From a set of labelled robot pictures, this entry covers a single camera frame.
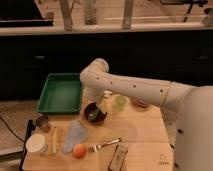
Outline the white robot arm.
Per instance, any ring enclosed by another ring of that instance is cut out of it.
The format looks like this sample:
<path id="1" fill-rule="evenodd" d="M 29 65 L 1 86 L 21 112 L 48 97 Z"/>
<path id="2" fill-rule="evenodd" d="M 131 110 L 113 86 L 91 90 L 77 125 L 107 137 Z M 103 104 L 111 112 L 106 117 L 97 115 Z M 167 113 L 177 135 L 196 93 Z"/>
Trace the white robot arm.
<path id="1" fill-rule="evenodd" d="M 114 75 L 102 58 L 81 71 L 80 81 L 95 101 L 108 90 L 177 113 L 173 171 L 213 171 L 213 86 Z"/>

